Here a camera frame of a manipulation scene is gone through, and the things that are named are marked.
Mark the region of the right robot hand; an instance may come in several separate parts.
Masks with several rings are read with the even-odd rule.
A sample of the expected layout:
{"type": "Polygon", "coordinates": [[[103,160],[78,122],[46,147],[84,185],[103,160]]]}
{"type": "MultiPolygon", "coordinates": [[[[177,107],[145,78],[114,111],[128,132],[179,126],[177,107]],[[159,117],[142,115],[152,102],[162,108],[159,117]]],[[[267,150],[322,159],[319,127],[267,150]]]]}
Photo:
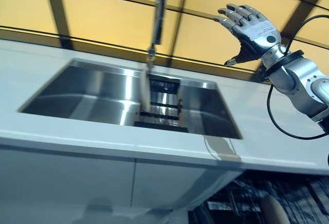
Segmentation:
{"type": "Polygon", "coordinates": [[[281,35],[273,23],[251,6],[227,4],[218,13],[213,20],[237,38],[241,46],[238,55],[227,60],[225,66],[258,60],[281,43],[281,35]]]}

